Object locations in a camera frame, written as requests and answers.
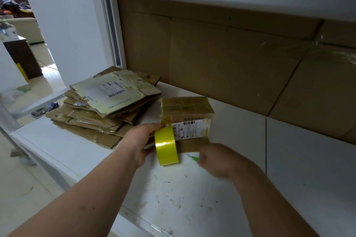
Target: green object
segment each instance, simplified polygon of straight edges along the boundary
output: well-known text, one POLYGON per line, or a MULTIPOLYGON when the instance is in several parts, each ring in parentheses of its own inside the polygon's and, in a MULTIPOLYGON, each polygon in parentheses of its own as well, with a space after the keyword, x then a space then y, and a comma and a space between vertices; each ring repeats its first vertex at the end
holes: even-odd
POLYGON ((186 154, 187 156, 191 157, 195 162, 198 162, 199 158, 191 156, 190 154, 186 154))

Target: dark wooden furniture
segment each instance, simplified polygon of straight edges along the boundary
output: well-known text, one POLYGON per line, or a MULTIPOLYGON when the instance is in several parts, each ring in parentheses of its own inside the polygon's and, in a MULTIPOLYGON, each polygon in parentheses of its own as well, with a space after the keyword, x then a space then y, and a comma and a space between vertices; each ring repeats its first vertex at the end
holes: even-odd
POLYGON ((19 63, 28 79, 42 76, 39 67, 26 39, 19 36, 19 40, 4 42, 4 45, 15 63, 19 63))

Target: yellow tape roll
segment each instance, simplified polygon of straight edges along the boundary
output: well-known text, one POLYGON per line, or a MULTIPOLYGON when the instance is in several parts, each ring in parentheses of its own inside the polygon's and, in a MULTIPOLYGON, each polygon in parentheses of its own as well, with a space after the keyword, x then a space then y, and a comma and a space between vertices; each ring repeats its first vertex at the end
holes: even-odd
POLYGON ((158 162, 161 166, 178 163, 173 127, 164 127, 154 132, 158 162))

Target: person's right hand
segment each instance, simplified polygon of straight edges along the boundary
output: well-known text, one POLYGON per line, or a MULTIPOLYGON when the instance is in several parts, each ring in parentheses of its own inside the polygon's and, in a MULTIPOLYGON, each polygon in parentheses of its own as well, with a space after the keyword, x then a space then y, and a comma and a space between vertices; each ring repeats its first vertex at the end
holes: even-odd
POLYGON ((220 143, 202 146, 198 165, 213 176, 230 178, 233 174, 258 167, 255 163, 220 143))

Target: cardboard panel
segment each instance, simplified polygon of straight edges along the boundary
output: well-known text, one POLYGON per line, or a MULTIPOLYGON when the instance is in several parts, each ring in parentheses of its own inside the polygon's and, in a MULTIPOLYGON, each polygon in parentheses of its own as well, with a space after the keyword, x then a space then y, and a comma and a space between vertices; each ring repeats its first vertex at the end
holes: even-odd
POLYGON ((172 21, 169 84, 267 115, 308 43, 172 21))
POLYGON ((234 28, 311 40, 320 19, 234 9, 229 26, 234 28))
POLYGON ((230 9, 170 0, 118 0, 120 11, 135 11, 227 25, 230 9))
POLYGON ((127 69, 162 75, 168 82, 169 17, 120 11, 127 69))
POLYGON ((356 47, 356 24, 326 20, 317 39, 322 43, 356 47))
POLYGON ((356 50, 310 49, 270 117, 340 138, 356 120, 356 50))
POLYGON ((356 145, 356 125, 341 140, 356 145))

